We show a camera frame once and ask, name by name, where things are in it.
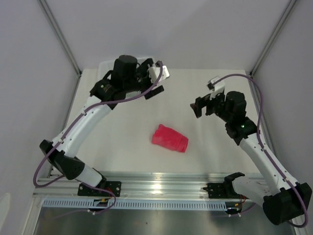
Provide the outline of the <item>pink towel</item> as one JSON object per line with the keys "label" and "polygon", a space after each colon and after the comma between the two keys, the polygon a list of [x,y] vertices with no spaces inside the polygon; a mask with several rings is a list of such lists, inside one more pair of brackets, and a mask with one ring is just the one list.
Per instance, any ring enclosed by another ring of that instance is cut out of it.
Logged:
{"label": "pink towel", "polygon": [[180,132],[159,124],[152,135],[151,143],[171,151],[185,153],[189,139]]}

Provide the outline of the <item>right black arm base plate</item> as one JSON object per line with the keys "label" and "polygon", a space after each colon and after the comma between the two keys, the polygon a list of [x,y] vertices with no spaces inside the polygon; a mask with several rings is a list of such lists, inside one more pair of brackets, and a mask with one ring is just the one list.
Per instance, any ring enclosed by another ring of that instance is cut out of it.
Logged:
{"label": "right black arm base plate", "polygon": [[232,182],[244,176],[245,174],[236,172],[225,176],[222,183],[207,183],[202,189],[208,193],[210,199],[240,199],[241,196],[235,192]]}

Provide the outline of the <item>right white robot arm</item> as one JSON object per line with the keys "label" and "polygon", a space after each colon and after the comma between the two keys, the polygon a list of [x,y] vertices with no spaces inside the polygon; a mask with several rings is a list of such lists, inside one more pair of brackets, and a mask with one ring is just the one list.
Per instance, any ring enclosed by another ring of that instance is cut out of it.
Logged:
{"label": "right white robot arm", "polygon": [[301,227],[308,223],[308,206],[312,189],[307,183],[299,183],[278,161],[260,135],[257,125],[246,115],[246,100],[241,92],[230,91],[196,98],[192,103],[197,118],[215,114],[225,122],[227,134],[251,158],[262,174],[266,185],[250,180],[241,172],[224,179],[223,191],[228,197],[243,195],[262,207],[268,220],[279,225],[290,223],[298,216],[304,216]]}

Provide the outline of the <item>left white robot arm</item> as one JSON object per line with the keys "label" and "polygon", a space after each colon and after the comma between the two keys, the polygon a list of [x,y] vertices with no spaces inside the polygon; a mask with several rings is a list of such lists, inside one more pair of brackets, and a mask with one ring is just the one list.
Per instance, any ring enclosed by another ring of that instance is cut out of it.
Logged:
{"label": "left white robot arm", "polygon": [[146,100],[164,91],[161,82],[170,77],[167,67],[152,58],[139,63],[130,55],[119,56],[89,92],[74,121],[52,141],[43,140],[40,149],[45,159],[68,180],[89,187],[96,196],[106,191],[106,178],[77,158],[78,150],[97,124],[120,103],[141,97]]}

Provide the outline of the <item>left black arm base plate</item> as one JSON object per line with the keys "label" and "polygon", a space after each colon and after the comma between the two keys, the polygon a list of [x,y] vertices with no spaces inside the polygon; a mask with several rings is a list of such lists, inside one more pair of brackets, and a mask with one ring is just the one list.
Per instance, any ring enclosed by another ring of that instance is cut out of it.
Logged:
{"label": "left black arm base plate", "polygon": [[78,196],[89,196],[89,197],[110,197],[112,196],[109,192],[113,193],[116,197],[120,196],[122,182],[121,181],[106,181],[96,186],[101,190],[89,188],[88,186],[81,183],[78,187]]}

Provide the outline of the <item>white plastic basket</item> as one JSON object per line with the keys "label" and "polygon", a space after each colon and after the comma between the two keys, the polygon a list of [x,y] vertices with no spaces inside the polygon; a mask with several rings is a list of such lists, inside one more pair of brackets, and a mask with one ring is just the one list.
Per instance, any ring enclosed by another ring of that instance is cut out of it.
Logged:
{"label": "white plastic basket", "polygon": [[[137,61],[138,63],[142,64],[146,59],[148,59],[149,57],[138,57],[137,58]],[[99,64],[99,67],[98,67],[98,71],[101,73],[101,74],[105,74],[107,71],[109,70],[112,70],[113,67],[114,67],[114,62],[115,62],[115,59],[113,60],[106,60],[106,61],[103,61]]]}

